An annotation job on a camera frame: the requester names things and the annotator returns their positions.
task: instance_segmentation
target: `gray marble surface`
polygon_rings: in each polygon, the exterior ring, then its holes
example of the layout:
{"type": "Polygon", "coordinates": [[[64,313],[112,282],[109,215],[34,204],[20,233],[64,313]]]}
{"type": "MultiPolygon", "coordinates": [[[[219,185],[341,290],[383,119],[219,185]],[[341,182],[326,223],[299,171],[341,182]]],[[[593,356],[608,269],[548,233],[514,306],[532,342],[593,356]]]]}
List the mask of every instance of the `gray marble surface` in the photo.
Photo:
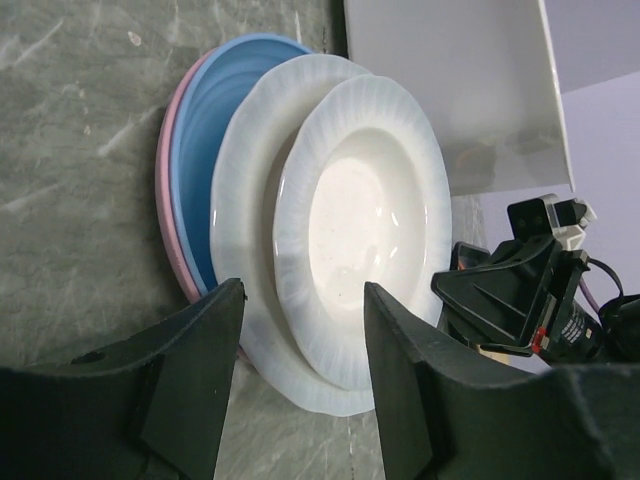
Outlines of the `gray marble surface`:
{"type": "MultiPolygon", "coordinates": [[[[186,304],[153,169],[205,51],[251,31],[344,45],[333,0],[0,0],[0,364],[72,358],[186,304]]],[[[473,198],[454,236],[482,242],[473,198]]],[[[375,415],[297,409],[238,361],[216,479],[384,478],[375,415]]]]}

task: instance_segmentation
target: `white bowl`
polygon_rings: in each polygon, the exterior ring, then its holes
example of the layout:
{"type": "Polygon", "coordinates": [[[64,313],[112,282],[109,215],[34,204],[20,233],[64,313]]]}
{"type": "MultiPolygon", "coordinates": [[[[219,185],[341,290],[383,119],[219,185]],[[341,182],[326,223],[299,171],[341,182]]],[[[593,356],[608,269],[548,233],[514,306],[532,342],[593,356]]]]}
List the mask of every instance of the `white bowl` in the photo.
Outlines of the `white bowl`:
{"type": "Polygon", "coordinates": [[[334,88],[305,120],[287,159],[273,224],[280,304],[323,377],[370,388],[364,283],[380,283],[436,325],[433,273],[451,256],[442,154],[418,103],[364,75],[334,88]]]}
{"type": "Polygon", "coordinates": [[[373,395],[331,384],[300,353],[276,294],[272,219],[280,173],[302,122],[334,86],[366,73],[343,58],[303,55],[264,75],[231,119],[211,196],[216,278],[240,277],[247,292],[242,348],[293,403],[336,416],[371,410],[373,395]]]}

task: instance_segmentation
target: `stack of plates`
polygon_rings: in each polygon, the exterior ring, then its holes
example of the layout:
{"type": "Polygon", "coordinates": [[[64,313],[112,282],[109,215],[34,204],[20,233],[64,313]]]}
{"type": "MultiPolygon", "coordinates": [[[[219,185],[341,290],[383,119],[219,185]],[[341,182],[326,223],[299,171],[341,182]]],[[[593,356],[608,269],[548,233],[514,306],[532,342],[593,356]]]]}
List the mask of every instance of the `stack of plates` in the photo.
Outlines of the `stack of plates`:
{"type": "Polygon", "coordinates": [[[411,95],[305,53],[251,35],[194,65],[165,118],[158,209],[189,298],[241,278],[241,345],[256,369],[296,405],[345,416],[373,408],[364,282],[435,324],[451,206],[411,95]]]}

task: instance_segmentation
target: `purple cable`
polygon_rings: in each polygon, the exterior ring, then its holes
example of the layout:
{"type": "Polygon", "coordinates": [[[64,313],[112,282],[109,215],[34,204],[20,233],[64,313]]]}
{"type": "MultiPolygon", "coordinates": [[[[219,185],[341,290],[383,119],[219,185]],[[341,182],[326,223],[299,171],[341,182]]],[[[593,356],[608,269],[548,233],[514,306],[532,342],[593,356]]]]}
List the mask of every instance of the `purple cable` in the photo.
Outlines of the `purple cable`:
{"type": "Polygon", "coordinates": [[[598,302],[596,302],[596,299],[593,298],[593,295],[591,294],[591,291],[589,291],[589,287],[587,287],[587,284],[583,278],[580,279],[580,291],[582,292],[582,295],[584,295],[584,298],[589,306],[593,308],[594,312],[596,312],[597,314],[600,311],[600,307],[598,306],[598,302]]]}

